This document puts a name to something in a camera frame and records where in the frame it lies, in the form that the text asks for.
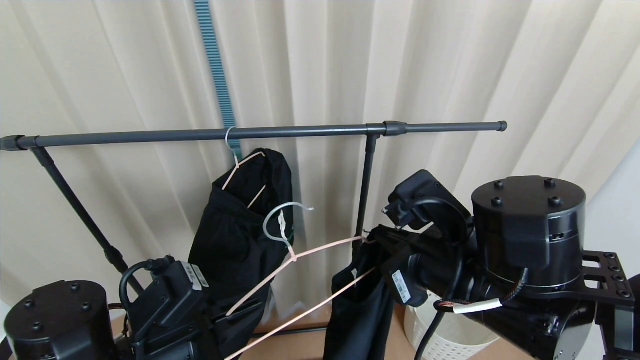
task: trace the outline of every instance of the wire hanger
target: wire hanger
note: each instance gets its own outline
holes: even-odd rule
[[[243,159],[242,161],[238,162],[238,156],[236,155],[236,152],[231,148],[231,145],[229,145],[229,133],[231,132],[231,129],[233,129],[235,126],[232,126],[230,128],[227,129],[227,133],[225,135],[225,143],[227,144],[227,147],[229,148],[229,150],[231,151],[231,153],[234,155],[234,161],[236,163],[236,167],[234,167],[233,171],[231,171],[231,174],[229,175],[229,177],[227,178],[227,181],[225,181],[225,184],[222,186],[222,190],[227,188],[227,185],[229,185],[229,182],[231,181],[231,178],[236,174],[236,171],[240,168],[240,166],[244,163],[246,163],[247,161],[253,159],[254,157],[258,156],[258,155],[262,155],[263,157],[266,158],[266,155],[264,154],[264,152],[259,151],[256,152],[255,154],[249,156],[248,158]],[[251,200],[251,202],[249,203],[249,205],[247,206],[247,208],[250,208],[251,205],[253,205],[253,203],[258,199],[258,197],[262,194],[262,192],[264,191],[264,189],[267,187],[267,185],[262,185],[262,188],[260,189],[260,191],[258,192],[258,194],[253,198],[253,200]]]
[[[260,290],[270,280],[272,280],[274,277],[276,277],[276,275],[278,275],[282,270],[284,270],[284,268],[289,266],[291,263],[297,261],[299,258],[302,258],[302,257],[307,256],[307,255],[311,255],[313,253],[316,253],[316,252],[319,252],[319,251],[322,251],[322,250],[329,249],[329,248],[337,246],[337,245],[341,245],[341,244],[345,244],[345,243],[351,243],[351,242],[354,242],[354,241],[357,241],[357,240],[362,240],[365,243],[372,243],[373,242],[373,241],[368,241],[367,238],[365,238],[364,236],[356,236],[354,238],[348,238],[348,239],[344,239],[344,240],[335,241],[333,243],[329,243],[329,244],[326,244],[326,245],[323,245],[323,246],[317,247],[315,249],[311,249],[311,250],[308,250],[308,251],[302,252],[301,254],[297,254],[296,255],[295,252],[293,251],[293,247],[291,246],[291,244],[289,243],[289,240],[286,238],[286,235],[284,234],[282,223],[280,224],[280,229],[281,229],[281,232],[282,232],[282,237],[281,238],[277,238],[277,237],[269,234],[269,232],[267,231],[267,223],[268,223],[269,219],[278,210],[280,210],[280,209],[282,209],[282,208],[284,208],[286,206],[299,206],[299,207],[301,207],[301,208],[303,208],[305,210],[313,210],[313,208],[308,208],[308,207],[304,206],[303,204],[300,204],[299,202],[286,202],[285,204],[279,205],[275,209],[271,210],[269,215],[267,215],[267,217],[264,219],[264,223],[262,223],[262,230],[264,230],[264,234],[269,239],[285,243],[287,248],[289,249],[289,254],[291,255],[291,257],[287,261],[285,261],[279,268],[277,268],[274,272],[272,272],[269,276],[267,276],[263,281],[261,281],[258,285],[256,285],[256,287],[254,287],[251,291],[249,291],[235,305],[233,305],[233,307],[231,307],[231,309],[229,309],[229,311],[227,311],[227,313],[226,313],[227,316],[231,316],[234,313],[234,311],[236,311],[240,306],[242,306],[242,304],[244,304],[253,294],[258,292],[258,290]],[[327,298],[326,300],[322,301],[320,304],[318,304],[318,305],[314,306],[312,309],[309,309],[309,310],[305,311],[304,313],[298,315],[296,318],[293,318],[292,320],[289,320],[287,323],[277,327],[276,329],[272,330],[271,332],[263,335],[263,337],[261,337],[258,340],[250,343],[249,345],[245,346],[244,348],[238,350],[237,352],[235,352],[231,356],[228,356],[225,360],[231,360],[231,359],[235,358],[236,356],[242,354],[243,352],[249,350],[250,348],[254,347],[255,345],[257,345],[257,344],[263,342],[264,340],[266,340],[267,338],[271,337],[272,335],[274,335],[278,331],[284,329],[285,327],[291,325],[294,322],[297,322],[298,320],[300,320],[303,317],[309,315],[310,313],[313,313],[314,311],[318,310],[320,307],[323,307],[324,305],[327,305],[327,303],[329,303],[329,301],[335,299],[341,293],[345,292],[347,289],[349,289],[350,287],[354,286],[358,281],[362,280],[365,276],[371,274],[373,272],[373,270],[375,270],[375,268],[372,268],[372,269],[366,271],[366,273],[364,273],[361,276],[357,277],[354,281],[350,282],[347,286],[343,287],[339,291],[336,291],[335,294],[333,294],[331,297]]]

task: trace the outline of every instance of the curtain fold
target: curtain fold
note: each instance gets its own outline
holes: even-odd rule
[[[493,122],[504,133],[381,138],[365,229],[425,168],[470,208],[479,185],[539,174],[592,198],[640,137],[640,4],[632,1],[211,1],[238,127]],[[193,2],[0,2],[0,135],[220,128]],[[296,250],[355,231],[364,137],[241,140],[293,172]],[[186,259],[223,142],[50,150],[129,264]],[[32,155],[0,154],[2,298],[119,275]],[[350,247],[301,259],[278,313],[330,293]],[[143,283],[146,276],[140,276]]]

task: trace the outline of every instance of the blue strip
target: blue strip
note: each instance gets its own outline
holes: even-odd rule
[[[213,76],[213,83],[216,86],[216,93],[218,94],[222,123],[224,123],[225,127],[236,126],[234,107],[231,104],[231,96],[229,95],[229,89],[227,87],[227,77],[225,76],[225,69],[222,65],[222,59],[220,58],[220,49],[218,48],[216,30],[213,27],[209,0],[195,0],[194,2],[204,48],[207,52],[209,67],[211,68],[211,75]],[[229,146],[234,150],[236,156],[242,159],[240,141],[238,139],[230,139]]]

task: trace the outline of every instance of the white basket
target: white basket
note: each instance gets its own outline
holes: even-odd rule
[[[420,345],[424,333],[437,313],[433,308],[433,303],[437,300],[440,298],[429,293],[429,300],[424,305],[417,309],[408,306],[406,309],[404,332],[415,349]],[[447,313],[427,344],[422,358],[428,360],[468,359],[498,338],[486,327],[465,318],[464,315]]]

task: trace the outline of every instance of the screw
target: screw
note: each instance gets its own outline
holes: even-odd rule
[[[549,206],[560,206],[562,204],[562,199],[557,196],[552,196],[549,198]]]

